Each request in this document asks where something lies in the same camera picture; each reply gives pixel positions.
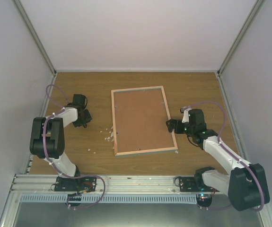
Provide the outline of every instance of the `white backdrop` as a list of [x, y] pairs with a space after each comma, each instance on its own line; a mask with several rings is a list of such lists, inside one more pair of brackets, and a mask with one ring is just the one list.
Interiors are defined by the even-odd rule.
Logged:
[[0, 0], [0, 217], [14, 174], [25, 170], [51, 76], [12, 1]]
[[223, 81], [250, 161], [265, 169], [272, 207], [272, 0], [245, 34]]
[[217, 70], [255, 0], [21, 0], [56, 70]]

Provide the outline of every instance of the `brown board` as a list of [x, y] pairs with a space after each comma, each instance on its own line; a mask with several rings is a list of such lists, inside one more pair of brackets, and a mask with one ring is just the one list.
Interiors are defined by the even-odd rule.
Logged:
[[112, 90], [116, 156], [177, 150], [163, 86]]

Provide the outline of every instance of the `gray floor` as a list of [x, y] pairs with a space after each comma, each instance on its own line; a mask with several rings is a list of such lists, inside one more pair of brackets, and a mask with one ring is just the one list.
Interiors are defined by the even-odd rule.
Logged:
[[[214, 207], [228, 204], [218, 196]], [[200, 210], [191, 204], [107, 204], [67, 210], [62, 203], [22, 203], [16, 227], [260, 227], [258, 213]]]

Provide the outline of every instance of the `slotted metal strip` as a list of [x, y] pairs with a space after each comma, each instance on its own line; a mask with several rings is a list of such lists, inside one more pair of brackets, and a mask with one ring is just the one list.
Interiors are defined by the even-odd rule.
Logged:
[[[97, 194], [83, 194], [81, 201], [72, 201], [78, 203], [93, 203], [100, 198]], [[21, 202], [66, 202], [67, 194], [50, 194], [50, 193], [24, 193]], [[196, 204], [196, 196], [189, 194], [182, 195], [154, 195], [154, 194], [106, 194], [101, 203], [180, 203]]]

